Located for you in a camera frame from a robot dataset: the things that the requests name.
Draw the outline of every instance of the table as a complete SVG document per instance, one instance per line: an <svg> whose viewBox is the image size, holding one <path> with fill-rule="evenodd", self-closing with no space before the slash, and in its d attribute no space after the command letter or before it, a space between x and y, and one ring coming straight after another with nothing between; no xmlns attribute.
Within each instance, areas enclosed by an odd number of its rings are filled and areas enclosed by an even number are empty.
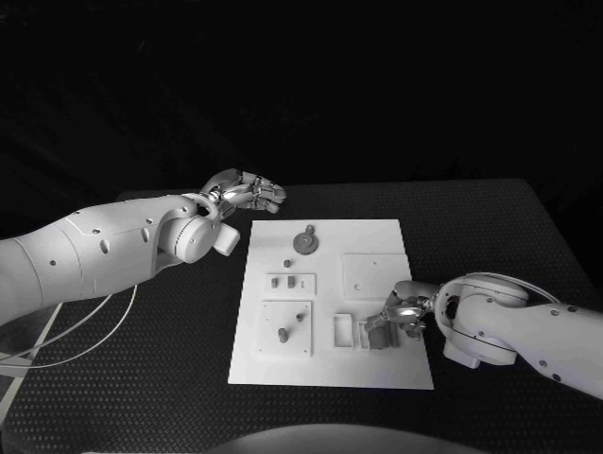
<svg viewBox="0 0 603 454"><path fill-rule="evenodd" d="M603 402L513 366L476 370L441 354L426 330L434 391L297 388L227 383L254 219L398 218L414 279L441 283L473 271L506 273L561 300L603 310L588 277L522 180L287 187L276 217L240 212L230 257L166 269L139 286L134 309L107 343L25 379L3 431L9 453L204 452L241 435L309 423L401 428L490 452L603 452ZM185 193L136 191L120 200ZM101 339L126 309L114 296L88 324L39 351L37 364ZM62 332L100 300L64 305Z"/></svg>

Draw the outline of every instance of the textured table surface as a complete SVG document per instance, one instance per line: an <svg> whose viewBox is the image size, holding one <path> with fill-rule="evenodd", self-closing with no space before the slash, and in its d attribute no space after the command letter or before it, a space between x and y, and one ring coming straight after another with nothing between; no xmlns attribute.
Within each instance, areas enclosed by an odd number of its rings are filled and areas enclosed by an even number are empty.
<svg viewBox="0 0 603 454"><path fill-rule="evenodd" d="M287 187L274 217L241 211L230 257L211 251L139 286L134 309L104 345L28 374L3 431L9 453L202 452L256 431L307 423L401 428L490 452L603 452L603 402L513 366L467 369L444 358L427 318L434 391L230 385L238 301L254 219L398 218L414 279L506 273L564 302L601 309L588 277L521 180ZM120 200L183 193L137 191ZM113 328L130 290L38 362L68 358ZM51 335L100 300L64 305Z"/></svg>

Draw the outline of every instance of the dark curtain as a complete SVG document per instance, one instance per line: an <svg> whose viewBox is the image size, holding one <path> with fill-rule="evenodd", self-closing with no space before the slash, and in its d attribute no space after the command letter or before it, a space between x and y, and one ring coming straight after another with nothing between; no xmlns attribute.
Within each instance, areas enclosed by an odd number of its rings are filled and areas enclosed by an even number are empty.
<svg viewBox="0 0 603 454"><path fill-rule="evenodd" d="M518 177L603 281L603 4L61 3L0 2L0 238L228 167Z"/></svg>

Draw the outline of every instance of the white cable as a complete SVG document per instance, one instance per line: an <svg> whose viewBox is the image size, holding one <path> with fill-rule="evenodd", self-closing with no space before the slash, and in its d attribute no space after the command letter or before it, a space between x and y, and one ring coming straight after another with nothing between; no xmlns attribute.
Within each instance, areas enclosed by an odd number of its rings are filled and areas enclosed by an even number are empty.
<svg viewBox="0 0 603 454"><path fill-rule="evenodd" d="M506 276L505 274L496 274L493 272L473 272L467 276L487 276L487 277L496 277L498 279L502 279L505 281L512 282L513 284L518 284L522 287L526 287L531 289L538 295L542 295L552 303L562 304L561 300L542 288L535 286L526 281L522 281L521 279L516 279L512 276Z"/></svg>
<svg viewBox="0 0 603 454"><path fill-rule="evenodd" d="M67 362L70 362L73 359L77 359L78 357L81 357L83 355L86 355L88 352L91 352L100 345L101 343L107 340L107 338L111 336L111 334L114 333L116 329L120 327L122 323L124 322L124 319L129 315L129 312L132 310L132 306L134 304L134 298L136 298L136 292L137 292L137 289L139 289L139 286L134 286L134 293L132 295L132 301L129 303L129 306L127 306L127 310L124 311L124 315L122 316L122 319L120 321L117 322L117 325L114 326L111 332L107 334L107 336L104 337L104 339L101 341L98 341L91 347L88 350L86 350L83 353L80 353L77 356L74 356L73 358L68 358L65 359L64 361L60 361L60 362L54 362L51 364L42 364L39 366L19 366L19 365L15 365L15 364L0 364L0 367L9 367L12 369L42 369L42 368L47 368L47 367L52 367L52 366L58 366L60 364L65 364ZM25 355L25 353L29 353L32 350L37 350L39 349L42 346L48 345L49 343L52 343L54 341L57 341L60 338L62 338L68 333L71 333L75 328L78 328L81 326L81 324L90 319L90 317L94 315L94 313L101 309L101 307L104 306L104 304L109 302L109 300L111 299L113 297L113 294L107 296L106 300L101 302L100 306L90 312L90 314L86 316L86 318L78 321L78 323L67 329L67 331L64 331L58 336L55 336L51 340L48 340L47 342L41 343L39 345L34 346L32 348L26 349L24 352L19 352L16 353L15 355L11 355L5 358L0 358L0 363L6 360L9 360L11 358L18 358L19 356Z"/></svg>

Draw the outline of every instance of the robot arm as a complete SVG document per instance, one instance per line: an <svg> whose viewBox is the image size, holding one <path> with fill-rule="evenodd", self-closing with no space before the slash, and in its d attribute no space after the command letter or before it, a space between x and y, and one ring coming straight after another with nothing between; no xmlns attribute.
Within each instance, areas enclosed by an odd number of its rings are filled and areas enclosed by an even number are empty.
<svg viewBox="0 0 603 454"><path fill-rule="evenodd" d="M434 312L450 359L476 368L482 361L511 365L521 354L549 379L603 399L603 314L528 301L522 286L483 273L440 288L404 281L365 330L397 323L420 339L421 317Z"/></svg>
<svg viewBox="0 0 603 454"><path fill-rule="evenodd" d="M211 248L228 255L240 234L221 221L235 207L274 213L286 191L234 169L205 188L202 194L93 206L0 240L0 325L42 307L120 292L165 268L194 263Z"/></svg>

